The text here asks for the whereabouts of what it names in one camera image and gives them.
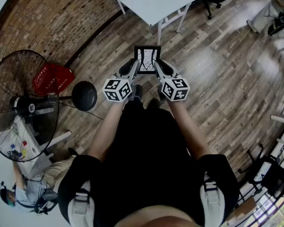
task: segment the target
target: wooden floor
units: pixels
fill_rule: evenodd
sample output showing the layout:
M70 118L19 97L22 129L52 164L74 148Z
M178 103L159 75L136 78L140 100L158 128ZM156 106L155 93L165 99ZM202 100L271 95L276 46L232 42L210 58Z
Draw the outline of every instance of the wooden floor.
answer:
M178 21L162 31L161 58L171 62L190 83L186 100L191 117L200 126L213 153L225 154L238 180L240 167L256 156L257 142L268 152L284 125L270 115L284 115L284 34L274 37L255 34L246 25L267 0L226 0L220 9L212 5L213 19L207 19L202 3L192 5L176 33ZM104 117L110 107L101 88L113 71L133 57L136 44L156 44L156 28L149 28L128 11L106 28L71 65L76 79L92 82L98 91L93 110ZM140 76L146 105L158 97L155 77ZM168 110L167 104L162 108ZM61 106L58 132L72 136L55 149L63 158L67 147L87 149L101 120L77 109Z

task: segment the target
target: white strap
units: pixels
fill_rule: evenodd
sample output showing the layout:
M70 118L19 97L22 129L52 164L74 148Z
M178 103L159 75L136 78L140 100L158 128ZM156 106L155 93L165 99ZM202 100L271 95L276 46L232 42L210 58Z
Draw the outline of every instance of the white strap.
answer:
M90 182L83 184L82 188L90 191ZM77 192L68 205L68 218L72 227L93 227L95 215L95 202L87 194Z
M217 183L207 182L202 185L200 197L204 209L205 227L220 226L224 217L225 199Z

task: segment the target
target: cable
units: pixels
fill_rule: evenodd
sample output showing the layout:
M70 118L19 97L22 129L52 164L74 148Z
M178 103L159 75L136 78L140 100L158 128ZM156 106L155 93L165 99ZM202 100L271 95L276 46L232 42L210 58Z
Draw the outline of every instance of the cable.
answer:
M0 111L3 111L3 110L15 110L16 107L12 107L12 108L3 108L3 109L0 109Z
M68 104L64 104L64 103L61 103L61 102L57 102L57 103L60 103L60 104L62 104L62 105L68 106L68 107L76 108L76 107L74 107L74 106L71 106L71 105L68 105ZM88 111L84 111L84 112L89 113L89 114L92 114L93 116L95 116L95 117L97 117L97 118L103 120L102 118L100 118L99 116L94 115L94 114L91 113L91 112L88 112Z
M0 112L0 114L10 113L10 112L13 112L13 111L14 111L14 110L4 111L4 112Z

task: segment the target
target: strap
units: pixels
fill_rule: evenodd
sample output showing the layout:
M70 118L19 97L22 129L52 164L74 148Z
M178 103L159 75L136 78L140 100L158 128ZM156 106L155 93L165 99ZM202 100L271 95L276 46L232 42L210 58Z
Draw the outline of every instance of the strap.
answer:
M206 181L200 188L200 197L204 209L205 227L218 227L223 222L225 199L215 181Z
M28 208L28 209L34 209L35 208L35 205L33 206L33 205L25 205L25 204L23 204L23 203L20 203L18 200L16 200L16 202L18 203L18 204L20 204L22 207L24 207L24 208Z
M52 210L54 209L54 207L56 207L57 204L58 204L58 202L54 202L53 205L52 205L52 207L47 208L47 212L52 211Z
M95 203L89 192L90 181L86 181L68 204L68 218L72 227L94 227Z

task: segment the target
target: leg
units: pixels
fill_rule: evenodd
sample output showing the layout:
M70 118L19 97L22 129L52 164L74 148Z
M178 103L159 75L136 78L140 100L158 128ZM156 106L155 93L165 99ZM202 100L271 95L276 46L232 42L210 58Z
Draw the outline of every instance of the leg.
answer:
M275 18L279 17L279 11L277 11L272 3L270 2L266 7L264 7L251 21L249 26L260 33L264 27Z
M255 188L255 195L259 194L262 192L262 189L258 189L257 185L256 184L253 184L254 188Z
M261 148L260 153L258 154L256 161L260 160L262 152L263 152L263 145L261 143L258 143L258 146Z
M252 164L254 164L256 161L255 161L254 158L252 157L252 155L251 155L251 153L250 153L250 150L248 150L246 153L249 155L249 157L250 157L250 159L251 159L251 161L252 161Z
M248 166L248 167L247 167L246 169L244 169L244 170L242 170L241 168L238 169L238 172L239 172L240 174L242 174L242 173L244 173L244 172L246 172L246 171L249 171L252 167L253 167L253 165L251 164L250 166Z
M209 7L209 4L208 4L208 1L207 0L203 0L203 3L204 3L204 5L205 5L205 7L206 7L206 9L207 9L207 11L208 11L208 18L209 19L212 19L212 13L211 13L211 11L210 11L210 7Z
M69 168L76 156L71 156L67 160L58 161L44 170L44 181L48 183L51 189L55 187L57 176Z
M80 155L76 157L62 179L58 189L58 203L62 216L69 222L68 204L76 196L76 192L81 186L92 179L91 197L97 197L99 194L99 183L101 179L102 164L94 157Z
M176 30L177 33L179 32L179 30L180 30L180 28L181 28L181 25L182 25L182 23L183 23L183 21L184 21L184 19L185 19L185 15L186 15L186 13L187 13L187 11L188 11L188 8L189 8L190 4L191 4L191 3L188 3L188 4L185 6L184 14L182 15L182 18L181 18L181 20L180 20L179 26L178 26L178 28L177 28L177 30Z
M54 144L57 144L58 142L60 142L61 140L69 137L71 135L71 131L67 131L66 133L59 135L58 137L54 138L51 140L51 142L49 143L47 148L50 148L51 146L53 146Z
M129 112L143 110L143 103L136 96L133 98L133 101L128 101L124 107L123 114L128 114Z
M163 19L160 20L158 23L158 45L160 45L162 22L163 22Z
M117 0L117 1L118 1L118 3L119 3L119 6L120 6L120 8L121 8L123 14L125 14L125 10L124 10L124 8L123 8L123 5L122 5L121 1L120 1L120 0Z
M147 109L156 109L156 108L160 108L160 101L156 98L153 98L150 103L147 106Z
M193 186L189 186L190 189L194 190L191 190L191 195L195 196L194 199L192 199L195 208L191 210L188 206L189 210L187 214L189 214L198 225L204 226L204 209L202 208L200 199L200 187L204 184L204 173L208 172L212 180L216 180L217 186L224 195L224 214L225 216L229 216L238 202L240 188L227 158L224 155L203 156L197 161L195 171L194 181L190 182Z
M281 123L284 123L284 118L281 118L281 117L278 117L278 116L274 116L274 115L271 115L270 118L272 120L276 120L276 121L279 121Z

